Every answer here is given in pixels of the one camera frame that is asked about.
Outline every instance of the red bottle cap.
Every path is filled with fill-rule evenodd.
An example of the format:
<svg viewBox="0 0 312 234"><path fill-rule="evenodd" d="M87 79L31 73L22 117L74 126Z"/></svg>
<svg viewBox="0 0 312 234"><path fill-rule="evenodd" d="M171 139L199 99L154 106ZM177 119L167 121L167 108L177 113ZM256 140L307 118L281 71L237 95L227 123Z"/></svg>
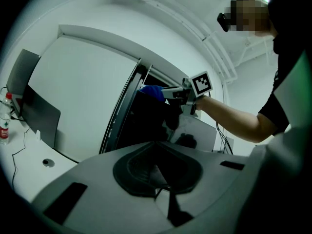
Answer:
<svg viewBox="0 0 312 234"><path fill-rule="evenodd" d="M6 97L7 99L12 99L12 94L9 93L9 92L7 92L5 97Z"/></svg>

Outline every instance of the water bottle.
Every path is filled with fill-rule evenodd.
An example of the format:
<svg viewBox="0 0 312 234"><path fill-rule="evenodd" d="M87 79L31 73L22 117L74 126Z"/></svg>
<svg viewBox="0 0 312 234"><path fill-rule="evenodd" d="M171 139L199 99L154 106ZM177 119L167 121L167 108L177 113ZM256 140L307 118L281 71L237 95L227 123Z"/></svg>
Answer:
<svg viewBox="0 0 312 234"><path fill-rule="evenodd" d="M0 144L9 143L9 123L11 119L11 99L12 94L6 93L6 96L0 105Z"/></svg>

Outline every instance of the white table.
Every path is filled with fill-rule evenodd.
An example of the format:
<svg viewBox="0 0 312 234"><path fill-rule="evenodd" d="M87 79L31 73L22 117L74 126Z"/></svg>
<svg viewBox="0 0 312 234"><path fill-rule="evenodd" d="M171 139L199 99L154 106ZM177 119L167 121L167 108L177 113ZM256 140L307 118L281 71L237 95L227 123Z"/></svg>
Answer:
<svg viewBox="0 0 312 234"><path fill-rule="evenodd" d="M24 147L24 132L28 128L25 122L12 120L9 125L9 144L0 145L0 164L11 186L14 173L12 154ZM76 163L38 140L31 129L25 135L25 146L23 151L14 155L17 166L14 186L17 194L31 202L46 185L73 168ZM43 165L42 161L46 158L55 162L54 167Z"/></svg>

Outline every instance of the bottle label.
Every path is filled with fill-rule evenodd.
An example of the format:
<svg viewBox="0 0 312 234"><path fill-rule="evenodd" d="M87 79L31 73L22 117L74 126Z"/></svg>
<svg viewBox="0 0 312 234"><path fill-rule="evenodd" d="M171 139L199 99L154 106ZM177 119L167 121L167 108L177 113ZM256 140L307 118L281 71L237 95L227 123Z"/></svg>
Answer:
<svg viewBox="0 0 312 234"><path fill-rule="evenodd" d="M9 137L9 122L0 118L0 138L6 139Z"/></svg>

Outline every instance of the man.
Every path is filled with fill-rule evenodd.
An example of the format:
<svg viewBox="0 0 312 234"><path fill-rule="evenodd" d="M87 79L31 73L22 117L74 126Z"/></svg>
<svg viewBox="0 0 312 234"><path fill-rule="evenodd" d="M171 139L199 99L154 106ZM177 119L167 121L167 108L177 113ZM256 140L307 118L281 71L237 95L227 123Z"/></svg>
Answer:
<svg viewBox="0 0 312 234"><path fill-rule="evenodd" d="M273 91L258 115L231 108L211 97L203 97L196 102L198 110L206 112L226 130L244 140L259 143L270 135L285 131L289 122L273 94L295 65L303 51L301 37L297 30L300 13L295 0L231 0L230 12L224 15L231 28L237 31L254 32L256 36L272 35L274 52L279 55L278 70L275 75Z"/></svg>

